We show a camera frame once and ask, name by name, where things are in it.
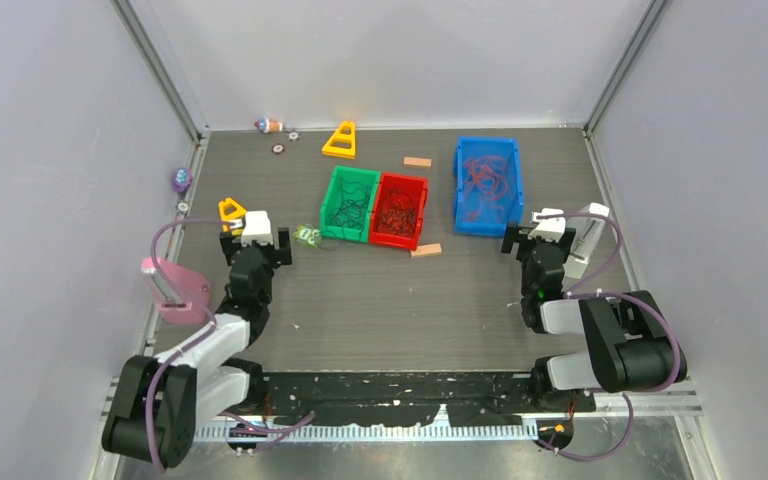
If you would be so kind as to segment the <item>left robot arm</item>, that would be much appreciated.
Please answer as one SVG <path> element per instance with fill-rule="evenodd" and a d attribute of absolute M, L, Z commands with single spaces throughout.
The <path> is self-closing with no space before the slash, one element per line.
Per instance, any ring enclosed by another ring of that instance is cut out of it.
<path fill-rule="evenodd" d="M 206 422 L 230 407 L 253 414 L 265 405 L 261 366 L 236 355 L 265 329 L 275 271 L 292 262 L 291 235 L 263 222 L 243 227 L 238 238 L 220 238 L 230 272 L 216 311 L 169 275 L 170 262 L 144 259 L 144 268 L 206 322 L 178 345 L 124 363 L 101 434 L 104 451 L 174 468 Z"/>

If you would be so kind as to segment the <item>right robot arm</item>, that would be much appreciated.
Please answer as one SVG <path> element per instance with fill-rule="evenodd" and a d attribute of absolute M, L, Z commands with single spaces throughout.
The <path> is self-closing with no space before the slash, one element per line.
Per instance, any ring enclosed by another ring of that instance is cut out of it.
<path fill-rule="evenodd" d="M 544 235 L 540 230 L 507 225 L 504 253 L 521 265 L 521 310 L 538 334 L 580 335 L 583 351 L 543 357 L 530 372 L 531 397 L 544 410 L 556 410 L 576 390 L 608 393 L 661 391 L 688 374 L 685 355 L 653 295 L 574 294 L 563 288 L 574 231 Z"/>

